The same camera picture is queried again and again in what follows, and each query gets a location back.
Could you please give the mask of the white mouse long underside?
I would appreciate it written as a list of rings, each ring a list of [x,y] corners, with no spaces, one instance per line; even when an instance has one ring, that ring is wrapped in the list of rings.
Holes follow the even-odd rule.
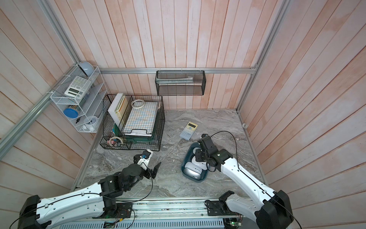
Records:
[[[205,162],[198,162],[198,161],[196,161],[196,157],[195,156],[193,156],[193,158],[192,158],[192,163],[194,165],[196,165],[197,167],[199,167],[200,169],[202,169],[202,170],[207,170],[206,163]]]

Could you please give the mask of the white mouse underside up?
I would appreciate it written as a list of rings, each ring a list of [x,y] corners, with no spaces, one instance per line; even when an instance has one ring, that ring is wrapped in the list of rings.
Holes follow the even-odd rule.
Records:
[[[184,174],[186,174],[187,176],[195,179],[195,180],[200,180],[201,174],[202,174],[202,170],[200,168],[197,167],[186,167],[184,168]]]

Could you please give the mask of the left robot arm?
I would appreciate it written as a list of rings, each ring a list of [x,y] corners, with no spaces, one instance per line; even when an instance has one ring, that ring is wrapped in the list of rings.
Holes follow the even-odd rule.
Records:
[[[116,198],[128,192],[144,178],[153,180],[154,169],[144,162],[130,164],[121,172],[107,176],[86,188],[53,198],[38,195],[26,199],[16,220],[19,229],[51,229],[79,219],[100,217],[117,211]]]

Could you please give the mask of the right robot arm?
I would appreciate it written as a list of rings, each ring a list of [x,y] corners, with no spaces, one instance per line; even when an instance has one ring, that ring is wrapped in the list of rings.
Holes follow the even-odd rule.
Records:
[[[200,150],[195,157],[233,180],[249,197],[245,199],[227,191],[220,199],[224,213],[236,212],[254,221],[260,229],[286,229],[293,221],[289,196],[258,180],[242,167],[237,159],[225,149],[218,150],[211,137],[203,134],[198,140]]]

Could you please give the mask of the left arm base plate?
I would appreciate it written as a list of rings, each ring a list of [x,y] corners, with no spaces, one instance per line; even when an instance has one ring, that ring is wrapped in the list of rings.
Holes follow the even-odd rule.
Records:
[[[113,206],[103,208],[102,215],[93,217],[93,219],[130,218],[132,214],[132,207],[132,203],[116,203]]]

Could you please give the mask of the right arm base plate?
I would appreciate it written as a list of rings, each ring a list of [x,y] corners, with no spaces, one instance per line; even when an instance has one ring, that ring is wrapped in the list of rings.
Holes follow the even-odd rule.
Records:
[[[233,191],[227,191],[217,201],[206,200],[205,206],[208,216],[241,216],[241,214],[231,211],[226,204],[226,200],[233,195]]]

